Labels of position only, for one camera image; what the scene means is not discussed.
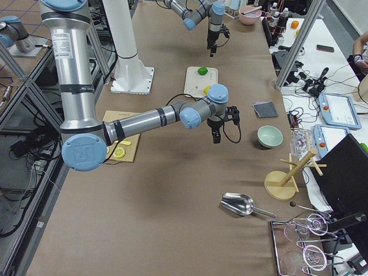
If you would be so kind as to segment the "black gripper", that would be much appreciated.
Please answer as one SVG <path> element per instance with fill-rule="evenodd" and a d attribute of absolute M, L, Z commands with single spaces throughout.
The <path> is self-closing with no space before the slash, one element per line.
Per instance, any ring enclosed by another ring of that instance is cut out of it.
<path fill-rule="evenodd" d="M 209 24 L 207 35 L 207 49 L 210 50 L 210 57 L 214 57 L 217 52 L 217 40 L 220 34 L 223 34 L 227 39 L 230 37 L 229 29 L 224 24 Z"/>
<path fill-rule="evenodd" d="M 215 115 L 206 120 L 207 125 L 212 130 L 213 143 L 221 143 L 220 128 L 228 121 L 232 121 L 237 127 L 240 126 L 240 112 L 236 106 L 227 106 L 225 113 L 222 115 Z"/>

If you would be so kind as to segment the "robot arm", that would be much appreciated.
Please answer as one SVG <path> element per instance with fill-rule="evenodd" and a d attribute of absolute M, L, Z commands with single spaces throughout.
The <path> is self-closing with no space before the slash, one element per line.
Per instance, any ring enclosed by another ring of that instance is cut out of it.
<path fill-rule="evenodd" d="M 105 117 L 116 119 L 101 121 L 95 114 L 94 85 L 87 65 L 87 31 L 91 28 L 88 1 L 39 1 L 43 24 L 51 33 L 64 122 L 60 126 L 61 153 L 64 163 L 76 171 L 91 171 L 107 162 L 112 156 L 118 160 L 117 146 L 127 137 L 181 121 L 193 129 L 206 121 L 212 130 L 213 143 L 221 141 L 220 128 L 232 121 L 242 138 L 239 111 L 228 103 L 228 89 L 213 84 L 207 94 L 194 102 L 170 102 L 143 113 L 106 112 Z M 174 11 L 188 30 L 194 29 L 205 18 L 209 19 L 207 49 L 210 56 L 216 53 L 220 34 L 229 38 L 223 24 L 223 1 L 199 1 L 195 10 L 180 1 L 163 1 L 163 8 Z M 117 56 L 112 92 L 149 94 L 154 68 L 146 67 L 139 59 L 133 32 L 128 1 L 103 1 L 108 27 Z"/>
<path fill-rule="evenodd" d="M 210 57 L 214 57 L 217 49 L 222 45 L 217 45 L 217 40 L 223 34 L 225 38 L 230 38 L 230 32 L 223 23 L 225 16 L 225 3 L 221 1 L 199 1 L 199 6 L 195 10 L 189 9 L 181 1 L 162 1 L 166 9 L 174 11 L 183 20 L 184 26 L 188 30 L 193 30 L 201 21 L 208 18 L 207 49 L 210 50 Z"/>

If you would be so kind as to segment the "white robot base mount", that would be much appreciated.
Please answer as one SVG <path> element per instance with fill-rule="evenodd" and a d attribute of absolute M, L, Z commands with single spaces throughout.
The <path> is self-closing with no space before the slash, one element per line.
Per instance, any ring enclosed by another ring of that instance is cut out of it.
<path fill-rule="evenodd" d="M 103 1 L 117 53 L 111 92 L 148 95 L 155 69 L 138 56 L 128 1 Z"/>

